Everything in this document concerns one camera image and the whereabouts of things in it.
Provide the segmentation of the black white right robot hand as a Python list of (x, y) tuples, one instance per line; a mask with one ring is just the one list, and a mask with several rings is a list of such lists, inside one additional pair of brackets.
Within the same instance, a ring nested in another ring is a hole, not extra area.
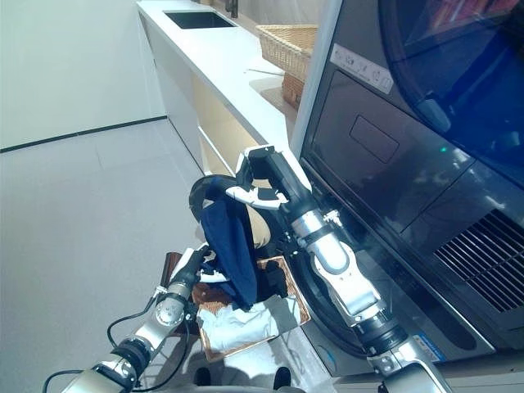
[(298, 160), (289, 149), (274, 145), (249, 147), (240, 154), (236, 184), (226, 194), (253, 208), (282, 209), (293, 219), (317, 208)]

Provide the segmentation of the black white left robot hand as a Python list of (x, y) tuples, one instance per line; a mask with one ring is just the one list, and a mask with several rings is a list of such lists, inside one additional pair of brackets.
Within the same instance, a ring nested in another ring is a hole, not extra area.
[(207, 243), (201, 244), (197, 249), (187, 248), (173, 271), (169, 284), (181, 282), (187, 287), (192, 287), (199, 281), (198, 272), (209, 252), (210, 247)]

